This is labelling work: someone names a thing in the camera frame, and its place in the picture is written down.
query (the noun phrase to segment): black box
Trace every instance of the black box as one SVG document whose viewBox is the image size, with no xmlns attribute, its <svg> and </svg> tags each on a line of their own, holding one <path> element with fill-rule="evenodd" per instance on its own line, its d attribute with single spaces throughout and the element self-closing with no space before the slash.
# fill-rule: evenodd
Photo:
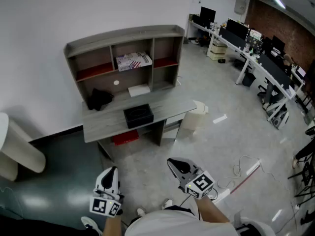
<svg viewBox="0 0 315 236">
<path fill-rule="evenodd" d="M 128 128 L 135 128 L 153 122 L 154 116 L 148 104 L 124 110 Z"/>
</svg>

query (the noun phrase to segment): human arm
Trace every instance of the human arm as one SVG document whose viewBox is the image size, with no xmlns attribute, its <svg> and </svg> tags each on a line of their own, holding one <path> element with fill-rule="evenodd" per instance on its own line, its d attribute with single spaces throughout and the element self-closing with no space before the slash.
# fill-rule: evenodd
<svg viewBox="0 0 315 236">
<path fill-rule="evenodd" d="M 107 218 L 103 236 L 121 236 L 122 235 L 122 220 L 121 216 L 115 218 Z"/>
<path fill-rule="evenodd" d="M 228 218 L 214 205 L 208 196 L 195 199 L 203 221 L 210 223 L 228 223 Z"/>
</svg>

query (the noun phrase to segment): cardboard box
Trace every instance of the cardboard box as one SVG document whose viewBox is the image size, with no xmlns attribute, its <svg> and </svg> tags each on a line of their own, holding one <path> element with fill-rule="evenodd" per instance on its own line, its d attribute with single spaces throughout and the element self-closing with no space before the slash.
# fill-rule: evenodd
<svg viewBox="0 0 315 236">
<path fill-rule="evenodd" d="M 115 59 L 120 72 L 146 65 L 152 65 L 152 60 L 146 53 L 130 53 L 118 56 Z"/>
</svg>

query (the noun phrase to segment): white cylinder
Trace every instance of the white cylinder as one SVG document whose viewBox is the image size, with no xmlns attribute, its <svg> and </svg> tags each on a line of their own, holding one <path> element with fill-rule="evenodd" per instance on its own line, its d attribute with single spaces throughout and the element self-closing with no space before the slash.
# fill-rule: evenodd
<svg viewBox="0 0 315 236">
<path fill-rule="evenodd" d="M 200 101 L 194 100 L 197 108 L 191 110 L 185 114 L 185 118 L 182 121 L 181 128 L 195 130 L 201 123 L 205 114 L 208 113 L 208 107 Z"/>
<path fill-rule="evenodd" d="M 46 158 L 42 152 L 25 141 L 14 128 L 9 127 L 1 151 L 14 161 L 40 173 L 45 169 Z"/>
<path fill-rule="evenodd" d="M 0 176 L 14 181 L 18 176 L 18 163 L 0 152 Z"/>
</svg>

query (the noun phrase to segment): computer monitor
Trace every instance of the computer monitor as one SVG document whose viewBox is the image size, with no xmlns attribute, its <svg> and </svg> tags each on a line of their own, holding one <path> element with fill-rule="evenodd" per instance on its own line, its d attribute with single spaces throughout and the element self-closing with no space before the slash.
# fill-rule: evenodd
<svg viewBox="0 0 315 236">
<path fill-rule="evenodd" d="M 201 7 L 200 17 L 203 20 L 209 20 L 210 22 L 214 23 L 215 16 L 216 16 L 215 10 L 211 10 L 211 9 L 206 8 L 206 7 Z"/>
<path fill-rule="evenodd" d="M 282 52 L 284 50 L 284 46 L 285 46 L 285 44 L 280 39 L 278 39 L 276 36 L 274 36 L 272 38 L 272 47 L 275 47 L 280 52 Z"/>
<path fill-rule="evenodd" d="M 226 29 L 245 40 L 248 34 L 248 28 L 232 19 L 227 20 Z"/>
</svg>

